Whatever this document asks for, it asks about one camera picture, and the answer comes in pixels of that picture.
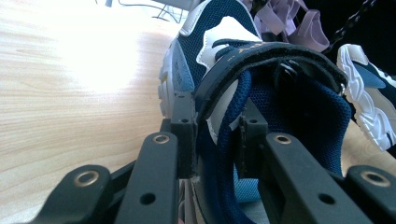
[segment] blue mesh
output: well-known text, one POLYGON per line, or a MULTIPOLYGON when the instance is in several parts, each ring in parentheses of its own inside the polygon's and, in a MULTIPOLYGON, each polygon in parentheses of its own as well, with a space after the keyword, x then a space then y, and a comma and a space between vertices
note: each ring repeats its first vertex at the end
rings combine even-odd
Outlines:
POLYGON ((261 197, 257 190, 258 184, 258 179, 239 179, 236 168, 233 168, 233 187, 236 200, 239 203, 259 201, 261 197))
POLYGON ((250 98, 272 132, 294 135, 324 168, 341 174, 341 145, 351 117, 350 107, 342 97, 300 75, 292 89, 275 90, 259 82, 253 86, 250 98))

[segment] shoe upper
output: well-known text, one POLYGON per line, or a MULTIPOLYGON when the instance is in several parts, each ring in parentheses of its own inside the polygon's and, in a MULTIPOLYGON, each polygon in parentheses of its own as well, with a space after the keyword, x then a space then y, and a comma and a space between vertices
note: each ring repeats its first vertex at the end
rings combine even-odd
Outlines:
POLYGON ((348 76, 346 98, 366 136, 381 150, 396 144, 396 81, 375 65, 359 45, 338 50, 337 65, 348 76))
POLYGON ((204 1, 189 14, 160 74, 167 83, 161 92, 169 97, 163 102, 171 105, 180 91, 195 99, 198 162, 192 183, 208 223, 251 223, 238 202, 260 199, 257 180, 233 178, 234 130, 248 98, 272 132, 293 134, 323 167, 341 174, 350 119, 339 96, 345 75, 312 50, 264 43, 258 36, 239 1, 204 1))

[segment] wooden table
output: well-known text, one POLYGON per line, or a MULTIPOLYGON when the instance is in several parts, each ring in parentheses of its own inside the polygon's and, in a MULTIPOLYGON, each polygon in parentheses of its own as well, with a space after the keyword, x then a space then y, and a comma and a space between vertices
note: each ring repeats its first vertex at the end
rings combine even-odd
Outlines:
MULTIPOLYGON (((0 2, 0 223, 32 219, 81 165, 135 160, 161 124, 158 72, 179 26, 72 3, 0 2)), ((353 123, 343 154, 345 169, 396 174, 353 123)))

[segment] black strap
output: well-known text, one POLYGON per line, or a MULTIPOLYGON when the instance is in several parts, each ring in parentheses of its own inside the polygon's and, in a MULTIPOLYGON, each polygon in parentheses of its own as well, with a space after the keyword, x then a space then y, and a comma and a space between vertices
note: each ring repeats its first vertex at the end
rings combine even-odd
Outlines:
POLYGON ((206 74, 194 93, 197 124, 206 120, 220 96, 238 79, 241 72, 259 65, 294 61, 310 72, 307 74, 339 93, 347 86, 347 77, 324 55, 311 49, 286 43, 255 42, 223 56, 206 74))

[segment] black plastic bracket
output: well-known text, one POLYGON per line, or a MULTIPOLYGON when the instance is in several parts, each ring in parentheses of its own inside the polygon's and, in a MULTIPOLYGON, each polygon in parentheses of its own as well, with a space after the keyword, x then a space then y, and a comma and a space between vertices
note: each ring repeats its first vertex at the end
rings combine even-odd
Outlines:
POLYGON ((30 223, 99 223, 112 198, 107 168, 81 166, 62 179, 30 223))
POLYGON ((170 120, 170 132, 178 139, 178 177, 180 179, 191 178, 196 169, 196 125, 193 102, 190 92, 177 93, 173 115, 170 120))
POLYGON ((177 138, 153 133, 140 150, 115 223, 177 223, 177 197, 177 138))
POLYGON ((265 136, 269 133, 268 122, 250 99, 247 99, 239 120, 238 148, 235 166, 239 178, 258 178, 262 163, 259 147, 265 145, 265 136))
POLYGON ((271 223, 372 223, 297 138, 266 139, 259 192, 271 223))

